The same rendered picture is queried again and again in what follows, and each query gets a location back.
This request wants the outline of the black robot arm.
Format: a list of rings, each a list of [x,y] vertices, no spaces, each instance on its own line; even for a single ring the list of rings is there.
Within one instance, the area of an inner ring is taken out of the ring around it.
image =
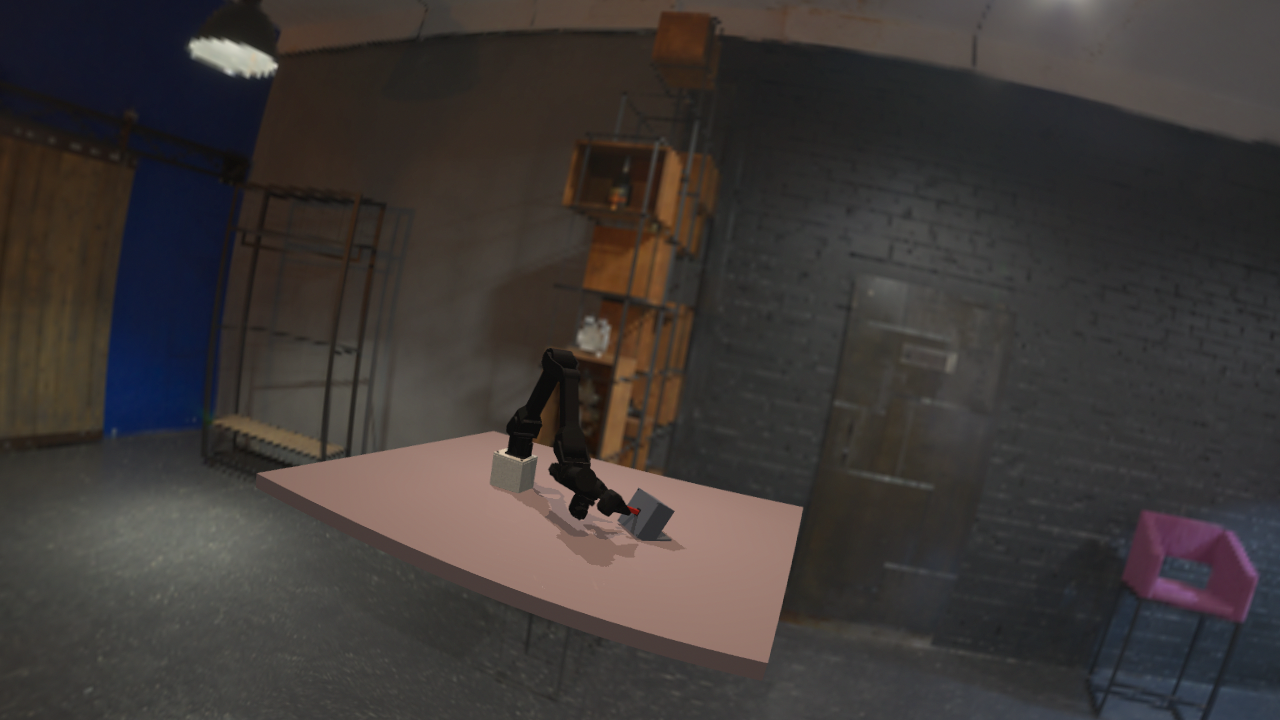
[[[579,361],[568,350],[547,348],[541,357],[543,372],[529,402],[511,416],[506,427],[509,434],[509,456],[526,459],[532,455],[532,438],[541,429],[541,411],[553,389],[561,382],[561,427],[553,446],[558,462],[550,462],[550,477],[570,489],[591,491],[596,474],[590,469],[585,434],[579,421]],[[570,512],[577,520],[585,519],[593,500],[573,495]]]

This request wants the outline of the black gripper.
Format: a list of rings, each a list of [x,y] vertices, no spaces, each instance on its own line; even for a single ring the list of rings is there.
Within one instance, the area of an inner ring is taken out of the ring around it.
[[[572,489],[572,491],[579,496],[584,495],[585,497],[593,500],[593,502],[596,498],[600,498],[599,502],[596,503],[596,509],[607,518],[609,518],[612,512],[621,512],[627,516],[631,512],[626,506],[623,498],[617,492],[614,492],[614,489],[608,489],[604,482],[599,478],[596,478],[596,486],[591,491],[582,491],[582,489]]]

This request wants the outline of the grey sloped panel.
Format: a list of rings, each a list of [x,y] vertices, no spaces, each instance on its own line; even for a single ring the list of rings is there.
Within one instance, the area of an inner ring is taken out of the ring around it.
[[[627,506],[640,511],[637,515],[634,512],[630,512],[628,516],[622,514],[618,521],[635,537],[641,541],[672,541],[662,529],[672,518],[673,509],[667,507],[659,498],[640,488],[630,498]]]

